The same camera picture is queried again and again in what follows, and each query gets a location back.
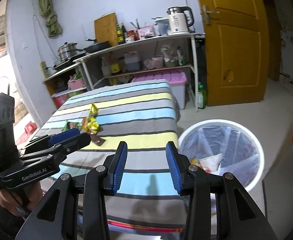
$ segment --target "trash bin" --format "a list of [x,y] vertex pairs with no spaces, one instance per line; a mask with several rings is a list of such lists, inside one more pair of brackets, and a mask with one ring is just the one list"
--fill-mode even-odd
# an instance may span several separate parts
[[247,191],[257,184],[264,168],[258,139],[244,126],[228,120],[206,120],[185,130],[179,137],[179,153],[207,172],[233,173]]

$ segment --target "electric kettle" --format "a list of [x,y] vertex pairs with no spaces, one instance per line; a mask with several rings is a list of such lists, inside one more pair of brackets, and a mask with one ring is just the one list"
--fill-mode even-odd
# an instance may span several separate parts
[[[190,12],[191,19],[189,23],[187,22],[184,11]],[[194,24],[194,17],[190,7],[171,7],[167,10],[167,14],[169,15],[171,34],[189,33],[189,27]]]

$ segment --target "door handle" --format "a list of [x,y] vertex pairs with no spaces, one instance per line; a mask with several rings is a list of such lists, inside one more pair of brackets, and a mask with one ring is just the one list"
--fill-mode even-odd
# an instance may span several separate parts
[[220,13],[219,11],[209,11],[207,5],[202,6],[204,21],[206,25],[211,25],[210,13]]

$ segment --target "cooking pot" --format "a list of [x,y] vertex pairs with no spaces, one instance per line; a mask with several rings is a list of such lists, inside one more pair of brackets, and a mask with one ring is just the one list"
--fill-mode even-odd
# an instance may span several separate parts
[[61,61],[68,60],[72,56],[76,55],[77,51],[83,51],[83,49],[77,49],[76,44],[77,43],[65,42],[63,46],[59,47],[57,52],[59,53]]

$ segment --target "green towel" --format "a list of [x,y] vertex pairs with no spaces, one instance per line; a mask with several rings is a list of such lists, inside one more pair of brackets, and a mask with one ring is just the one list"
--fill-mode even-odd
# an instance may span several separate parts
[[44,16],[46,20],[46,27],[48,28],[48,36],[53,37],[62,33],[62,27],[57,22],[57,15],[53,9],[52,0],[39,0],[40,15]]

